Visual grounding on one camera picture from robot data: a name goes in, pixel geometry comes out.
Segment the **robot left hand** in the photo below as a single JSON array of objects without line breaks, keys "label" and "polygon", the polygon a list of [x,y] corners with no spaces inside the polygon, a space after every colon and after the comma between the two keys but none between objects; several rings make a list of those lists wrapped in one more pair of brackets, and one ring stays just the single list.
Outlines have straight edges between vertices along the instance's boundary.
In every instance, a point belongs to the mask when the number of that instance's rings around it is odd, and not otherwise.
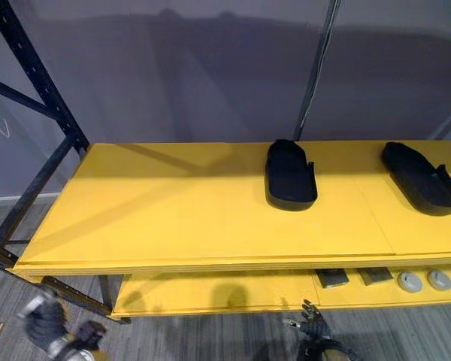
[{"label": "robot left hand", "polygon": [[47,353],[54,342],[68,334],[64,309],[51,289],[41,290],[17,316],[28,340]]}]

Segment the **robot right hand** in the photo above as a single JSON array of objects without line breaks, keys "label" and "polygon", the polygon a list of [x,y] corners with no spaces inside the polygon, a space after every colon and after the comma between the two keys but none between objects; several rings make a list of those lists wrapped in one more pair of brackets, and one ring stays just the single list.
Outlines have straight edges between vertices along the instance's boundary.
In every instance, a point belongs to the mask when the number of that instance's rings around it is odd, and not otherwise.
[{"label": "robot right hand", "polygon": [[302,320],[283,318],[283,324],[306,335],[311,340],[331,338],[331,330],[319,309],[307,299],[302,302]]}]

